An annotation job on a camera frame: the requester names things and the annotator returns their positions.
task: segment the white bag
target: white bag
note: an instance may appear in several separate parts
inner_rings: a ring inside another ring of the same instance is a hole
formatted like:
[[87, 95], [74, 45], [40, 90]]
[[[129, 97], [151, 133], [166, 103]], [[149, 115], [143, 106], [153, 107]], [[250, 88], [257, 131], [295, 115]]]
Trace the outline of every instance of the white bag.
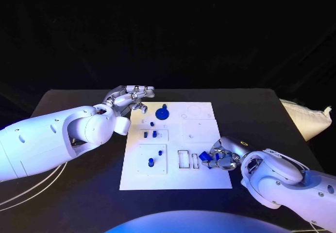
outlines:
[[325, 111], [315, 111], [292, 101], [283, 99], [280, 99], [280, 101], [286, 107], [305, 140], [309, 141], [332, 124], [332, 108], [328, 107]]

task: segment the robotic arm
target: robotic arm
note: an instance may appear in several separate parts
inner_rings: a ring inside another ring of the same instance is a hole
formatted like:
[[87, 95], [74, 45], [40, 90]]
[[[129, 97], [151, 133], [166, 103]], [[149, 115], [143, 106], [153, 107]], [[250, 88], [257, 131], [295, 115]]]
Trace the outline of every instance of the robotic arm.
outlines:
[[148, 106], [153, 86], [119, 86], [103, 104], [52, 113], [8, 126], [0, 131], [0, 181], [48, 171], [104, 144], [117, 132], [127, 135], [130, 110]]
[[272, 149], [256, 151], [231, 137], [223, 137], [214, 144], [211, 155], [217, 153], [220, 159], [202, 164], [224, 170], [234, 170], [241, 165], [241, 184], [264, 206], [272, 209], [288, 206], [308, 222], [336, 232], [335, 176], [312, 171]]

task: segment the white board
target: white board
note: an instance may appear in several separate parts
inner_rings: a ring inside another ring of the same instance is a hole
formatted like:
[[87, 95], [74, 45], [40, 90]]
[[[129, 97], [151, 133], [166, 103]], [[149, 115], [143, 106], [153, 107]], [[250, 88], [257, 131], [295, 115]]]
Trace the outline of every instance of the white board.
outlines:
[[[127, 136], [120, 190], [156, 189], [221, 189], [233, 188], [230, 173], [220, 168], [208, 169], [198, 158], [200, 169], [194, 168], [192, 154], [210, 151], [220, 140], [218, 125], [210, 102], [145, 102], [146, 114], [132, 111], [132, 127]], [[159, 120], [156, 110], [168, 105], [169, 118]], [[179, 151], [184, 163], [179, 168]]]

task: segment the black table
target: black table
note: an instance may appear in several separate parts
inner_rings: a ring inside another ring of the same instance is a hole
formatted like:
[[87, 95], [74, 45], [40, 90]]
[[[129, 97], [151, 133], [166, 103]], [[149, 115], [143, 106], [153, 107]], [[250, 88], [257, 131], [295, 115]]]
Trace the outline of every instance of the black table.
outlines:
[[[102, 103], [107, 92], [51, 90], [32, 116], [96, 105]], [[211, 102], [221, 135], [243, 139], [257, 149], [277, 150], [311, 169], [322, 171], [273, 90], [164, 89], [156, 90], [156, 98], [145, 101]], [[230, 212], [290, 230], [312, 229], [288, 207], [273, 210], [256, 201], [240, 183], [240, 169], [230, 172], [233, 189], [120, 191], [126, 139], [116, 133], [104, 145], [68, 163], [60, 179], [38, 197], [0, 212], [2, 232], [103, 232], [135, 218], [172, 210]], [[22, 193], [50, 174], [51, 171], [0, 183], [0, 201]]]

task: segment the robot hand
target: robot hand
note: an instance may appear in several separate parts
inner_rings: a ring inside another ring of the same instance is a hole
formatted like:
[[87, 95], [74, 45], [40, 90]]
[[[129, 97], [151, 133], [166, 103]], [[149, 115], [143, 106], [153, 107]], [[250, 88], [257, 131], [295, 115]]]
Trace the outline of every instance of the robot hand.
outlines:
[[207, 154], [200, 156], [205, 166], [233, 170], [241, 165], [241, 184], [264, 206], [272, 209], [288, 206], [308, 222], [336, 232], [335, 176], [312, 171], [272, 149], [256, 151], [231, 137], [217, 141], [210, 154], [218, 154], [220, 159]]
[[127, 135], [133, 109], [148, 112], [143, 97], [153, 86], [119, 86], [103, 104], [27, 119], [0, 131], [0, 181], [48, 171], [104, 144], [117, 132]]

